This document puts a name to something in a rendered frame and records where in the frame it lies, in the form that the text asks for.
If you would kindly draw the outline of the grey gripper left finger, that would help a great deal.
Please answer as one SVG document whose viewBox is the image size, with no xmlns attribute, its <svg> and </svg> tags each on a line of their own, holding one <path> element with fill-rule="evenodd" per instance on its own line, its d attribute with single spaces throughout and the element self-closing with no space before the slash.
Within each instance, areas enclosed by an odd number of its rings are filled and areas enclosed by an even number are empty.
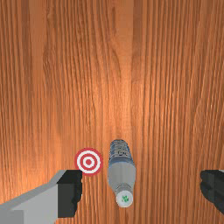
<svg viewBox="0 0 224 224">
<path fill-rule="evenodd" d="M 73 218 L 82 195 L 82 171 L 60 170 L 52 179 L 0 205 L 0 224 L 54 224 Z"/>
</svg>

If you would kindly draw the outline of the clear plastic bottle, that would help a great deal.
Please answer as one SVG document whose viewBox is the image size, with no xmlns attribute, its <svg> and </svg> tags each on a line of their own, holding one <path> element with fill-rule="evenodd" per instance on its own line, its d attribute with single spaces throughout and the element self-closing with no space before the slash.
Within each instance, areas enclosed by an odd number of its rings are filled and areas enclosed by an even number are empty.
<svg viewBox="0 0 224 224">
<path fill-rule="evenodd" d="M 128 144 L 122 139 L 111 142 L 108 159 L 108 184 L 119 207 L 130 207 L 137 169 Z"/>
</svg>

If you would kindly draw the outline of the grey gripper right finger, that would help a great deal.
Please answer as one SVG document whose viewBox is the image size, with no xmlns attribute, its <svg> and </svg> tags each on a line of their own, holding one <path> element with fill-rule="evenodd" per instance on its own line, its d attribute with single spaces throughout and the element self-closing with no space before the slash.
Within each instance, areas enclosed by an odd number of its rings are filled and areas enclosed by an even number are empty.
<svg viewBox="0 0 224 224">
<path fill-rule="evenodd" d="M 203 196 L 224 215 L 224 170 L 201 171 L 200 179 Z"/>
</svg>

